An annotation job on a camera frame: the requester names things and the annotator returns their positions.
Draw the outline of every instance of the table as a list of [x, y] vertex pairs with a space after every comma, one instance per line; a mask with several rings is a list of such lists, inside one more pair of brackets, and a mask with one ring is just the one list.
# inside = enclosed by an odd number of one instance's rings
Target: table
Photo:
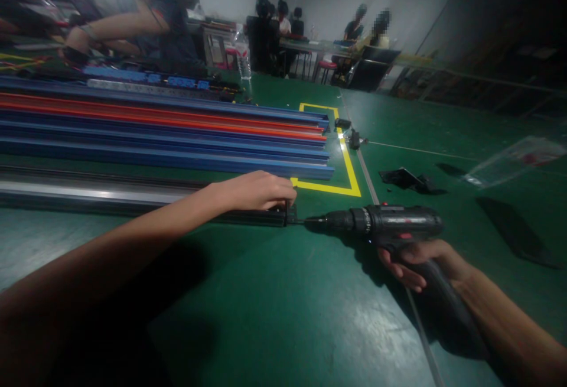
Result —
[[315, 58], [315, 69], [313, 70], [313, 77], [311, 79], [312, 82], [315, 82], [317, 80], [317, 76], [319, 74], [319, 62], [323, 60], [325, 53], [331, 53], [334, 56], [345, 58], [350, 58], [353, 56], [352, 52], [349, 52], [345, 47], [336, 45], [332, 41], [327, 40], [313, 42], [280, 38], [279, 46], [290, 50], [313, 52], [317, 54], [317, 57]]
[[[361, 136], [370, 140], [361, 154], [378, 197], [390, 203], [436, 208], [447, 226], [443, 237], [551, 335], [567, 343], [566, 272], [512, 255], [475, 205], [478, 192], [435, 166], [447, 162], [470, 168], [507, 144], [545, 130], [545, 123], [257, 74], [252, 82], [255, 101], [261, 105], [298, 109], [306, 102], [337, 107], [341, 117], [349, 116]], [[336, 136], [329, 136], [330, 164], [336, 168], [331, 182], [346, 188], [350, 183], [340, 147]], [[349, 153], [361, 197], [300, 189], [299, 217], [371, 202], [359, 156]], [[0, 156], [0, 164], [23, 162], [45, 168], [195, 180], [231, 176]], [[423, 196], [391, 186], [388, 193], [378, 171], [400, 166], [429, 174], [449, 193]], [[564, 261], [567, 250], [561, 226], [567, 210], [566, 174], [567, 166], [559, 160], [545, 171], [532, 172], [493, 191], [495, 197], [518, 207]], [[0, 288], [125, 220], [0, 209]], [[120, 312], [112, 312], [112, 322], [103, 325], [111, 336], [90, 329], [93, 337], [100, 338], [89, 359], [97, 373], [113, 372], [119, 362], [132, 378], [156, 380], [154, 385], [433, 386], [418, 331], [411, 314], [406, 313], [403, 290], [400, 294], [375, 259], [366, 259], [366, 253], [355, 252], [352, 246], [359, 245], [316, 235], [301, 226], [205, 225], [151, 265], [132, 283], [129, 294], [111, 302], [127, 317], [117, 321]], [[108, 344], [101, 346], [101, 339]], [[485, 362], [451, 355], [437, 342], [429, 347], [447, 386], [501, 385]], [[80, 368], [69, 359], [69, 364]]]

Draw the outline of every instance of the black chair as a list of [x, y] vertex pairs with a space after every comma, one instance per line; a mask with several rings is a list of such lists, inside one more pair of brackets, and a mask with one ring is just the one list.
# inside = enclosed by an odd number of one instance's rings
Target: black chair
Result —
[[292, 19], [291, 21], [291, 33], [292, 34], [297, 34], [297, 35], [303, 35], [305, 32], [305, 24], [303, 21], [300, 21], [299, 18], [301, 18], [301, 15], [303, 14], [303, 11], [301, 10], [301, 8], [295, 8], [294, 10], [294, 18], [297, 19]]
[[279, 23], [275, 19], [247, 17], [250, 66], [253, 71], [276, 74], [278, 71]]
[[[291, 33], [292, 34], [296, 34], [296, 35], [305, 35], [305, 23], [303, 21], [301, 21], [299, 18], [301, 18], [301, 16], [303, 15], [303, 10], [301, 8], [295, 8], [294, 9], [294, 16], [292, 18], [291, 21]], [[301, 79], [304, 79], [305, 76], [305, 63], [307, 62], [307, 58], [309, 57], [309, 66], [311, 66], [311, 52], [309, 51], [290, 51], [293, 53], [290, 53], [290, 57], [291, 58], [295, 58], [297, 55], [303, 55], [303, 71], [301, 72]], [[299, 61], [297, 62], [297, 64], [295, 64], [295, 77], [297, 78], [297, 67], [299, 65]]]
[[366, 46], [362, 51], [361, 59], [353, 67], [353, 73], [347, 80], [347, 88], [374, 92], [399, 54], [399, 50]]

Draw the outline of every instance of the yellow tape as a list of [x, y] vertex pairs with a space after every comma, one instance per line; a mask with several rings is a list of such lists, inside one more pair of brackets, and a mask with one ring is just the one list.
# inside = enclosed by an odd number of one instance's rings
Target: yellow tape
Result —
[[[310, 103], [302, 103], [299, 105], [299, 110], [303, 111], [306, 106], [311, 106], [313, 108], [321, 108], [321, 109], [328, 109], [331, 110], [335, 116], [338, 118], [338, 109], [332, 108], [331, 106], [321, 106], [321, 105], [312, 105]], [[343, 129], [337, 127], [338, 133], [338, 140], [341, 145], [341, 151], [343, 152], [344, 163], [347, 166], [347, 174], [348, 180], [350, 182], [350, 189], [349, 188], [341, 188], [337, 186], [328, 186], [328, 185], [321, 185], [317, 183], [309, 183], [304, 181], [299, 181], [297, 177], [292, 177], [291, 181], [296, 187], [300, 187], [303, 189], [311, 189], [311, 190], [318, 190], [321, 192], [329, 192], [329, 193], [336, 193], [341, 195], [349, 195], [349, 196], [357, 196], [360, 197], [360, 189], [359, 184], [356, 181], [356, 176], [354, 175], [354, 167], [352, 161], [350, 161], [350, 155], [348, 154], [347, 144], [343, 138]]]

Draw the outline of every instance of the black plastic part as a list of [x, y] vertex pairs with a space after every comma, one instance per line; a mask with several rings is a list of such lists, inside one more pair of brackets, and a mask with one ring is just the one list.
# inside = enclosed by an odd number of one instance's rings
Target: black plastic part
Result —
[[348, 129], [350, 128], [352, 122], [350, 120], [345, 120], [344, 118], [335, 118], [335, 127]]
[[348, 145], [351, 149], [354, 150], [360, 148], [360, 133], [358, 133], [355, 129], [353, 129], [353, 132], [350, 135]]
[[402, 189], [412, 189], [421, 194], [442, 195], [447, 193], [444, 189], [435, 187], [433, 181], [425, 174], [414, 176], [406, 168], [398, 170], [380, 171], [382, 181], [387, 184], [395, 184]]
[[514, 207], [486, 197], [477, 198], [477, 203], [519, 258], [553, 269], [563, 269], [564, 264], [553, 256]]
[[85, 66], [89, 62], [89, 55], [79, 52], [72, 47], [63, 47], [63, 56], [75, 65]]

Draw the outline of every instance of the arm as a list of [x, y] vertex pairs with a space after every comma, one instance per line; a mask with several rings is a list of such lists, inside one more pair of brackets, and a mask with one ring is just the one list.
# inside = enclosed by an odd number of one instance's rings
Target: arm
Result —
[[[403, 265], [391, 263], [387, 251], [380, 249], [379, 256], [408, 288], [421, 292], [427, 287], [421, 276]], [[438, 239], [414, 244], [402, 258], [412, 264], [435, 258], [487, 340], [522, 384], [559, 386], [567, 382], [567, 349], [449, 244]]]
[[[91, 22], [89, 27], [96, 37], [96, 41], [125, 40], [138, 35], [160, 35], [170, 31], [169, 24], [160, 12], [151, 10], [139, 0], [136, 0], [136, 2], [138, 3], [138, 12], [114, 15]], [[69, 33], [65, 45], [73, 47], [79, 52], [88, 53], [89, 44], [92, 41], [93, 39], [87, 32], [76, 27]]]
[[182, 235], [224, 212], [267, 210], [295, 196], [289, 180], [263, 171], [213, 183], [16, 282], [0, 295], [0, 385], [41, 384], [69, 327]]

